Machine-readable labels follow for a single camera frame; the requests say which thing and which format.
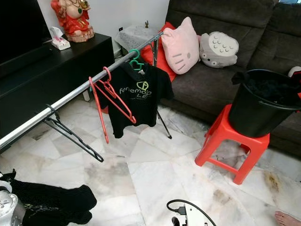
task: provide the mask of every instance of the red plastic hanger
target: red plastic hanger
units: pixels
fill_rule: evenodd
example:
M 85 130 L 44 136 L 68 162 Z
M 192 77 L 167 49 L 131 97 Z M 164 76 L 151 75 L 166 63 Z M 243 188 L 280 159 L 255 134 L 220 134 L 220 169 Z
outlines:
M 132 115 L 132 112 L 131 110 L 128 108 L 128 106 L 124 103 L 124 101 L 118 96 L 118 94 L 115 92 L 113 86 L 110 84 L 110 81 L 111 81 L 111 73 L 109 71 L 109 69 L 107 67 L 103 67 L 104 70 L 107 71 L 108 73 L 108 76 L 109 78 L 107 79 L 107 81 L 102 81 L 102 80 L 98 80 L 99 82 L 101 82 L 104 86 L 104 89 L 114 98 L 114 99 L 118 99 L 121 104 L 126 108 L 127 113 L 125 113 L 104 91 L 102 91 L 96 83 L 93 83 L 92 82 L 92 78 L 89 77 L 89 81 L 90 81 L 90 86 L 93 90 L 93 94 L 94 94 L 94 97 L 95 97 L 95 101 L 96 101 L 96 105 L 97 105 L 97 109 L 98 109 L 98 113 L 99 113 L 99 117 L 100 117 L 100 121 L 102 123 L 102 127 L 103 127 L 103 133 L 104 133 L 104 137 L 105 137 L 105 140 L 107 143 L 109 143 L 109 137 L 108 137 L 108 134 L 107 134 L 107 131 L 106 131 L 106 128 L 105 128 L 105 125 L 104 125 L 104 122 L 103 122 L 103 114 L 102 114 L 102 111 L 101 111 L 101 108 L 100 108 L 100 102 L 99 102 L 99 99 L 98 99 L 98 96 L 97 96 L 97 92 L 96 92 L 96 88 L 101 91 L 101 93 L 108 99 L 111 101 L 111 103 L 124 115 L 126 116 L 132 123 L 136 123 L 136 119 L 135 117 Z

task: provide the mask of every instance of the red plastic stool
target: red plastic stool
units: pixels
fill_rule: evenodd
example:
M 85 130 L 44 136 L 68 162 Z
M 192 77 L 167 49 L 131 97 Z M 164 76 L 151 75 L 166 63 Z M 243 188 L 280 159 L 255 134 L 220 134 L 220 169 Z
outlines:
M 206 133 L 205 143 L 195 159 L 195 163 L 198 166 L 204 165 L 206 161 L 209 161 L 217 166 L 220 166 L 234 174 L 236 174 L 233 182 L 240 185 L 248 173 L 251 171 L 253 166 L 257 163 L 263 152 L 268 148 L 269 145 L 269 134 L 260 138 L 246 137 L 237 133 L 229 124 L 228 115 L 232 105 L 224 107 L 221 114 L 215 120 L 213 126 Z M 240 167 L 235 169 L 225 163 L 211 158 L 213 152 L 218 148 L 223 140 L 235 140 L 241 143 L 241 147 L 249 152 L 248 157 Z

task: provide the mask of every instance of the green plastic hanger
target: green plastic hanger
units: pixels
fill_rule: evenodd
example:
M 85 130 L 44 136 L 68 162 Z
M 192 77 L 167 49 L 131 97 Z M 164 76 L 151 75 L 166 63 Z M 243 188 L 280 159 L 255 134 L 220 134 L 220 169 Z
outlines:
M 140 71 L 140 70 L 142 70 L 142 66 L 143 66 L 144 64 L 139 63 L 139 62 L 137 61 L 137 59 L 138 59 L 139 56 L 140 56 L 139 50 L 137 50 L 137 49 L 134 48 L 134 49 L 131 49 L 130 52 L 136 52 L 136 53 L 137 53 L 137 56 L 134 57 L 134 59 L 130 61 L 130 65 L 133 66 L 133 63 L 136 63 L 136 64 L 139 66 L 139 68 L 136 68 L 136 69 L 134 69 L 134 70 L 135 70 L 135 71 Z

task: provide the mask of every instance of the hello kitty pillow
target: hello kitty pillow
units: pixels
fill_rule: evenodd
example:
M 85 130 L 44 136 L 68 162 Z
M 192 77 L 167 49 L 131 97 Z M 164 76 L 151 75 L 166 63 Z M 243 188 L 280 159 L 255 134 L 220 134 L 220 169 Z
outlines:
M 166 28 L 163 31 L 162 44 L 166 61 L 176 74 L 186 73 L 198 62 L 198 37 L 189 17 L 175 30 Z

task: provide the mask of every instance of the gray sofa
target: gray sofa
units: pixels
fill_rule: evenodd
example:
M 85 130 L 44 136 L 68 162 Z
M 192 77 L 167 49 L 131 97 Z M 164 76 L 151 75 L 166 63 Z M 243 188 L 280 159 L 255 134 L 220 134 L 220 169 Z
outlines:
M 162 103 L 213 122 L 232 103 L 237 71 L 269 69 L 287 74 L 301 66 L 301 4 L 274 0 L 170 0 L 166 21 L 177 27 L 190 16 L 197 34 L 220 31 L 239 42 L 234 66 L 214 69 L 197 63 L 173 82 L 175 98 Z M 301 113 L 292 114 L 271 133 L 270 145 L 301 157 Z

